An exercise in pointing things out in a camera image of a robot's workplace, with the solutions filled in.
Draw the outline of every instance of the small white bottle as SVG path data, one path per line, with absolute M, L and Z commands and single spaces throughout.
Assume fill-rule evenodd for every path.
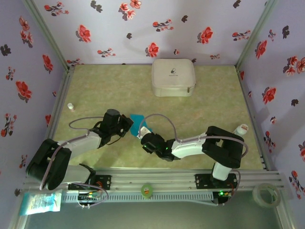
M 74 108 L 74 106 L 73 106 L 73 104 L 72 103 L 68 103 L 68 108 L 70 109 L 70 111 L 75 111 L 75 108 Z
M 249 130 L 249 127 L 246 124 L 241 124 L 234 130 L 233 134 L 242 137 L 243 135 L 245 135 L 248 132 L 248 130 Z

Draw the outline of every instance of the tape roll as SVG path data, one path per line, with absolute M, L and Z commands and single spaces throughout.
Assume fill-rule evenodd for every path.
M 262 197 L 262 191 L 268 191 L 271 195 L 271 202 L 267 202 Z M 261 207 L 264 208 L 274 208 L 278 206 L 281 202 L 281 194 L 280 191 L 276 188 L 276 186 L 268 183 L 262 183 L 254 187 L 252 196 L 254 201 Z

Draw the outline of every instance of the green tape roll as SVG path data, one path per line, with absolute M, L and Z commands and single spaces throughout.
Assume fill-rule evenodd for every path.
M 151 185 L 143 185 L 141 188 L 141 194 L 144 198 L 149 199 L 153 194 L 153 188 Z

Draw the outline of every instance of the blue object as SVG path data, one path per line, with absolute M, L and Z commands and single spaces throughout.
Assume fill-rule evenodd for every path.
M 133 125 L 130 128 L 130 132 L 133 136 L 137 136 L 139 133 L 139 127 L 140 124 L 142 122 L 142 120 L 144 119 L 144 115 L 141 114 L 131 114 L 130 118 L 133 120 Z M 146 128 L 148 128 L 147 123 L 143 122 L 143 126 L 145 126 Z

